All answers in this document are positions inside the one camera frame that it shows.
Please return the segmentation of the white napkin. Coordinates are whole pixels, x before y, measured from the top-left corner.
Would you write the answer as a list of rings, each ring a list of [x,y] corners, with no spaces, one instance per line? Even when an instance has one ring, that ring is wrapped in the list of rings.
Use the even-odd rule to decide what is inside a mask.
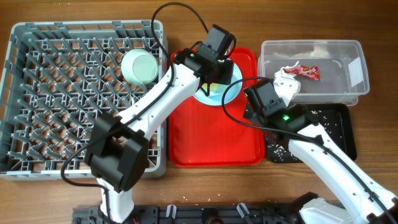
[[[279,71],[274,74],[274,88],[276,93],[280,98],[283,99],[286,106],[289,105],[291,99],[294,94],[298,93],[301,88],[301,84],[294,77],[296,74],[294,73],[286,73],[284,69],[294,68],[299,64],[299,61],[295,63],[293,66],[282,67]]]

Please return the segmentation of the rice and nut leftovers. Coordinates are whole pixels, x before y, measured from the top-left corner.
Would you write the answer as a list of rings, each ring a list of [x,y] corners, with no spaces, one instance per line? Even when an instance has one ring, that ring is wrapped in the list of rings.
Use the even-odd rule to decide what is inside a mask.
[[[346,152],[346,144],[343,130],[343,114],[337,110],[310,110],[310,113],[320,122],[327,134],[336,145]],[[288,150],[284,148],[287,143],[282,140],[271,140],[271,135],[266,135],[267,156],[273,162],[299,162]]]

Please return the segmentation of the red candy wrapper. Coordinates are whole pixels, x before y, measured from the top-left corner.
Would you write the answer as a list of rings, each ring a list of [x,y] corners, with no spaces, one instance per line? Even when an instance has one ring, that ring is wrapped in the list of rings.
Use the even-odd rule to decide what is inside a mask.
[[[305,76],[312,80],[320,79],[320,72],[317,66],[295,65],[293,67],[284,68],[283,71],[285,73]]]

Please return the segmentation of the mint green bowl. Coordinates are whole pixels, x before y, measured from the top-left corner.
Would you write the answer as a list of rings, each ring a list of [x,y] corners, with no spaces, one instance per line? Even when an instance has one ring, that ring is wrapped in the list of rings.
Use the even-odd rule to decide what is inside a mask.
[[[121,73],[124,79],[135,86],[153,82],[159,73],[156,58],[144,49],[133,49],[127,52],[121,62]]]

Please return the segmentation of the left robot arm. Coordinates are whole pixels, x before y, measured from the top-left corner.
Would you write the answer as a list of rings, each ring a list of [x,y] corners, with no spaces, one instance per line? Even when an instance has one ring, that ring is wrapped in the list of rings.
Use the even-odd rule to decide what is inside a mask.
[[[203,42],[171,57],[162,79],[117,116],[104,113],[93,126],[84,161],[102,189],[100,210],[123,223],[134,210],[132,188],[148,166],[149,141],[162,122],[203,84],[229,85],[236,38],[213,25]]]

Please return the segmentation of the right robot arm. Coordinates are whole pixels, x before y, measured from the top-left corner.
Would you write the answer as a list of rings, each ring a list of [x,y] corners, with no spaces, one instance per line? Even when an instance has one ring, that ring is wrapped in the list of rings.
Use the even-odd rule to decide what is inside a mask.
[[[342,204],[332,205],[310,192],[298,200],[301,221],[397,223],[397,196],[353,162],[306,107],[287,107],[266,78],[258,78],[244,94],[261,128],[280,133],[292,155],[308,165]]]

